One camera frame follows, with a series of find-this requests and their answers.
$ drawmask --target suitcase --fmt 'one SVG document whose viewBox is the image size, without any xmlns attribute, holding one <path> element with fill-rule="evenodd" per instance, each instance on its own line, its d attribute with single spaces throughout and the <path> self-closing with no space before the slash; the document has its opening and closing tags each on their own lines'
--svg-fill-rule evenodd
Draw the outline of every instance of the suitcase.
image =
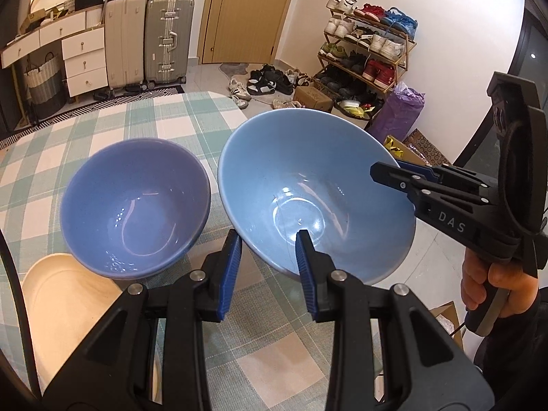
<svg viewBox="0 0 548 411">
<path fill-rule="evenodd" d="M 194 0 L 149 0 L 145 26 L 145 75 L 156 83 L 186 83 Z"/>
<path fill-rule="evenodd" d="M 105 9 L 106 71 L 111 89 L 142 83 L 146 0 L 112 0 Z"/>
</svg>

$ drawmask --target light blue bowl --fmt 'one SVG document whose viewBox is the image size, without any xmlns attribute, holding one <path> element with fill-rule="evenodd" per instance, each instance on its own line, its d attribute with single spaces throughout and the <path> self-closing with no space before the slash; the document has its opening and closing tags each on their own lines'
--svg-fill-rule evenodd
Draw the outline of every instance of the light blue bowl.
<svg viewBox="0 0 548 411">
<path fill-rule="evenodd" d="M 200 161 L 172 142 L 111 145 L 76 172 L 61 203 L 70 252 L 104 277 L 158 273 L 194 244 L 209 216 L 211 189 Z"/>
<path fill-rule="evenodd" d="M 376 184 L 375 162 L 395 165 L 365 131 L 312 109 L 279 109 L 242 124 L 219 161 L 221 199 L 234 227 L 268 264 L 298 278 L 295 235 L 364 283 L 392 273 L 415 234 L 413 204 Z"/>
</svg>

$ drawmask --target metal screw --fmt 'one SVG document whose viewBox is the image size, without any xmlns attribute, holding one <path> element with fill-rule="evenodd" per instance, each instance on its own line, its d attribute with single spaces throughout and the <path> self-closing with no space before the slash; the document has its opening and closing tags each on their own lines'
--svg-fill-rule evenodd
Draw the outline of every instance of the metal screw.
<svg viewBox="0 0 548 411">
<path fill-rule="evenodd" d="M 203 281 L 206 278 L 206 273 L 203 270 L 194 270 L 190 272 L 190 279 L 192 281 Z"/>
<path fill-rule="evenodd" d="M 402 283 L 398 283 L 394 285 L 394 292 L 397 295 L 406 296 L 409 293 L 409 288 Z"/>
<path fill-rule="evenodd" d="M 128 293 L 130 295 L 139 295 L 142 292 L 142 284 L 133 283 L 128 287 Z"/>
<path fill-rule="evenodd" d="M 348 278 L 348 275 L 344 270 L 334 270 L 331 272 L 331 278 L 335 281 L 344 281 Z"/>
</svg>

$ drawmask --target plastic bag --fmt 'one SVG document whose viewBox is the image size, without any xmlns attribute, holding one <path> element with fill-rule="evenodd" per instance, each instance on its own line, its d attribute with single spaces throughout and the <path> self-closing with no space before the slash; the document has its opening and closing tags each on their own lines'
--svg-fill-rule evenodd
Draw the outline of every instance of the plastic bag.
<svg viewBox="0 0 548 411">
<path fill-rule="evenodd" d="M 403 141 L 424 108 L 424 94 L 399 82 L 367 130 L 381 144 L 388 135 Z"/>
</svg>

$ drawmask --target human hand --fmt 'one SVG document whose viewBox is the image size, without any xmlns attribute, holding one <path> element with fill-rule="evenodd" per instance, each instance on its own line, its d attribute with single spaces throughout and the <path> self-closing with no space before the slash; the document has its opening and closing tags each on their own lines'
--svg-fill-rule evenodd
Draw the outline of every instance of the human hand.
<svg viewBox="0 0 548 411">
<path fill-rule="evenodd" d="M 487 292 L 483 287 L 487 279 L 492 286 L 510 291 L 499 318 L 510 317 L 528 310 L 539 290 L 538 279 L 523 273 L 519 264 L 493 263 L 489 267 L 472 250 L 466 249 L 462 263 L 460 296 L 469 310 L 474 311 L 487 298 Z"/>
</svg>

